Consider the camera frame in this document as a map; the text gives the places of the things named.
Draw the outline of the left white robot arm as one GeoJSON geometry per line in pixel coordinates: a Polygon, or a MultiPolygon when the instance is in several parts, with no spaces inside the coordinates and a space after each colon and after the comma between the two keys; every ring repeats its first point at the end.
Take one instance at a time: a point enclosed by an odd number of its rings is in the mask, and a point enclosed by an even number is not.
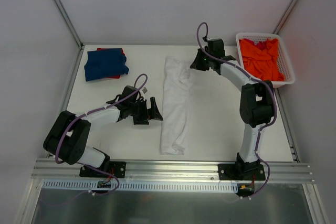
{"type": "Polygon", "coordinates": [[[81,177],[115,175],[117,166],[103,151],[87,146],[90,132],[108,124],[133,118],[135,125],[148,125],[150,120],[162,121],[155,97],[146,98],[133,86],[126,86],[121,94],[102,107],[81,115],[62,111],[47,134],[43,148],[53,154],[58,163],[81,164],[81,177]]]}

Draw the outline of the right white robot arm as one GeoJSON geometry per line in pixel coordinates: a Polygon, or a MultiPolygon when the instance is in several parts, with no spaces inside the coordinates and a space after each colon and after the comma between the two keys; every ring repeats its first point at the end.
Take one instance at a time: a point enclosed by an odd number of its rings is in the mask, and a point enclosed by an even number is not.
{"type": "Polygon", "coordinates": [[[208,39],[199,47],[190,68],[200,71],[214,70],[228,79],[240,91],[239,114],[245,124],[240,151],[233,164],[218,166],[219,178],[232,180],[265,180],[264,168],[258,154],[263,130],[274,124],[277,109],[270,81],[252,77],[232,56],[227,56],[222,39],[208,39]]]}

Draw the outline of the white t shirt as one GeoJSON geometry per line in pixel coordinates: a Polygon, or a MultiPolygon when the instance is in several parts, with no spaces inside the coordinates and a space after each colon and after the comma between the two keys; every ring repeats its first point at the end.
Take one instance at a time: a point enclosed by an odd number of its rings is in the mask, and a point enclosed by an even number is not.
{"type": "Polygon", "coordinates": [[[183,155],[192,117],[192,86],[195,76],[191,62],[166,57],[162,102],[160,153],[183,155]]]}

